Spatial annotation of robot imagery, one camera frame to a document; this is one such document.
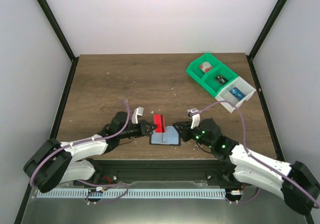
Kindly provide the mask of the blue card in bin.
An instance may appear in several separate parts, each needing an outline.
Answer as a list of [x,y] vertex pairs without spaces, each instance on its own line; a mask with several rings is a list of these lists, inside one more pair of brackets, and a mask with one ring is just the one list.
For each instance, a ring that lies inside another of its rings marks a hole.
[[229,92],[239,101],[245,97],[245,94],[237,87],[232,88]]

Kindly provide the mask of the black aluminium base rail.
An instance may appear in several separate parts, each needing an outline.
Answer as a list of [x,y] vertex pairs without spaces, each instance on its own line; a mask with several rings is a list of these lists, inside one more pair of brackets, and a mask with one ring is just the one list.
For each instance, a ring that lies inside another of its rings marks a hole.
[[209,186],[239,187],[232,176],[231,164],[209,160],[94,160],[87,159],[43,167],[36,175],[35,185],[48,192],[63,182],[84,180],[89,184],[109,184],[136,181],[194,181]]

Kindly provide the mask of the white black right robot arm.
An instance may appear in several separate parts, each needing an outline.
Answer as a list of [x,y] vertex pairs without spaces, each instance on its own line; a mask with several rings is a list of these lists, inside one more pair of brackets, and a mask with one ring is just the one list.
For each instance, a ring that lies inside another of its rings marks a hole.
[[207,146],[219,161],[232,169],[226,179],[254,185],[280,197],[293,211],[308,215],[319,208],[319,182],[302,162],[293,164],[256,153],[222,134],[213,119],[205,119],[194,127],[190,121],[176,122],[173,127],[183,141],[195,140]]

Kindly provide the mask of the red white card in bin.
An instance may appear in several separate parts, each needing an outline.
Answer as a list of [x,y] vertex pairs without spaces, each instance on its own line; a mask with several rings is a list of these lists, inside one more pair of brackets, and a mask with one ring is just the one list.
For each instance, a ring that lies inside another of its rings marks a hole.
[[209,62],[203,62],[199,65],[199,68],[204,72],[207,73],[209,72],[211,69],[213,69],[213,66],[209,63]]

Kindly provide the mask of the white plastic bin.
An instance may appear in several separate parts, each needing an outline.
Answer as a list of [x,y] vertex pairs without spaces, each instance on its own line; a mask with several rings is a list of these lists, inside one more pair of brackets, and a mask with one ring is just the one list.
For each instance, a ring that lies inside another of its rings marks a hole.
[[256,89],[245,81],[242,77],[238,76],[234,80],[228,82],[218,92],[215,99],[232,113],[235,108],[229,104],[231,102],[239,108],[244,101],[248,101],[256,92]]

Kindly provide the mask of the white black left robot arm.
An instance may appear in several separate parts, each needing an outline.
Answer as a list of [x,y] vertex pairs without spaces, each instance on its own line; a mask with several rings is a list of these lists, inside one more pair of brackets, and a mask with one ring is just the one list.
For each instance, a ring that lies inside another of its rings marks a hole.
[[96,185],[102,177],[102,168],[91,156],[113,151],[122,139],[150,136],[156,127],[146,120],[131,120],[126,112],[120,111],[91,137],[71,142],[59,142],[55,138],[47,140],[23,170],[30,178],[30,185],[42,193],[69,181]]

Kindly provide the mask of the black frame post right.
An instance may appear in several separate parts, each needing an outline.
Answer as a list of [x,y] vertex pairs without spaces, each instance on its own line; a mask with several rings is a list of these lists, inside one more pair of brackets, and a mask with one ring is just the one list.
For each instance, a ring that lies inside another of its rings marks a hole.
[[272,12],[270,13],[265,25],[262,28],[262,31],[260,32],[256,42],[254,43],[252,50],[248,55],[250,59],[254,59],[257,55],[258,51],[260,50],[262,44],[267,38],[270,30],[272,29],[286,2],[287,0],[277,0],[275,6],[272,9]]

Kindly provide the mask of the dark green card in bin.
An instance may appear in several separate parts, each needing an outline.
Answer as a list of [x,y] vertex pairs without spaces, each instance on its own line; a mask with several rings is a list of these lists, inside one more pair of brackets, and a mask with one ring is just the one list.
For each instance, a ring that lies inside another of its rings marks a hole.
[[228,82],[228,79],[225,78],[223,75],[216,76],[214,80],[220,83],[221,85],[225,85]]

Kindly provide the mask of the solid red credit card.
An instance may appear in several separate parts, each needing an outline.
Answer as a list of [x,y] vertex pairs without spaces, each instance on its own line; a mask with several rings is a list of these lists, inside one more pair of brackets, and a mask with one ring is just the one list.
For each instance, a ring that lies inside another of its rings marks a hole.
[[160,114],[156,114],[153,116],[154,124],[156,125],[155,132],[156,133],[165,133],[166,126],[165,126],[165,117]]

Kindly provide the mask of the black frame post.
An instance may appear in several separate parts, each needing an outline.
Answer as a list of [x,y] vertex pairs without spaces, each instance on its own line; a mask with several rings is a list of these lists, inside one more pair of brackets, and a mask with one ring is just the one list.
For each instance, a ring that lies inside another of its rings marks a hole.
[[275,6],[272,9],[272,12],[270,13],[265,25],[262,28],[262,31],[260,32],[256,42],[254,43],[252,50],[248,55],[250,59],[254,59],[257,55],[258,51],[260,50],[262,44],[267,38],[270,30],[272,29],[286,2],[287,0],[277,0]]
[[60,25],[56,20],[47,0],[36,0],[36,1],[38,2],[41,10],[43,11],[45,17],[47,18],[50,26],[52,27],[55,35],[57,36],[68,58],[70,59],[71,62],[74,62],[76,60],[76,56],[73,53],[65,35],[63,34],[62,29],[60,28]]

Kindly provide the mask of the black frame post left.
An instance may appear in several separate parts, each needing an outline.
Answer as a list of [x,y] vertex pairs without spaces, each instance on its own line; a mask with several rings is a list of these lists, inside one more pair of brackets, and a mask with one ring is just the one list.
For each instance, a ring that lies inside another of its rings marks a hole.
[[50,26],[52,27],[55,35],[57,36],[68,58],[70,59],[71,62],[74,62],[76,60],[76,56],[73,53],[65,35],[63,34],[62,29],[60,28],[60,25],[56,20],[47,0],[36,0],[36,1],[38,2],[41,10],[43,11],[45,17],[47,18]]

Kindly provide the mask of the green plastic bin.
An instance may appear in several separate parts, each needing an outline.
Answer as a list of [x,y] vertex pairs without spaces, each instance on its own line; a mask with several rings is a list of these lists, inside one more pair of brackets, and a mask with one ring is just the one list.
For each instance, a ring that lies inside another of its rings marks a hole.
[[236,79],[238,74],[226,65],[222,64],[214,67],[204,74],[201,79],[201,86],[213,97],[216,97],[223,87]]
[[215,56],[213,56],[211,53],[205,53],[192,61],[185,72],[193,80],[200,84],[210,71],[217,70],[221,65],[222,62]]

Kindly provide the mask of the black leather card holder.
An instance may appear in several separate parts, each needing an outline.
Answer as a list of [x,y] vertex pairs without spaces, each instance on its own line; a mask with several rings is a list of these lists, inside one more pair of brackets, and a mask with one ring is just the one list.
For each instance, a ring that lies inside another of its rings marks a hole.
[[166,126],[164,133],[157,133],[155,130],[149,139],[150,145],[181,146],[179,133],[173,126]]

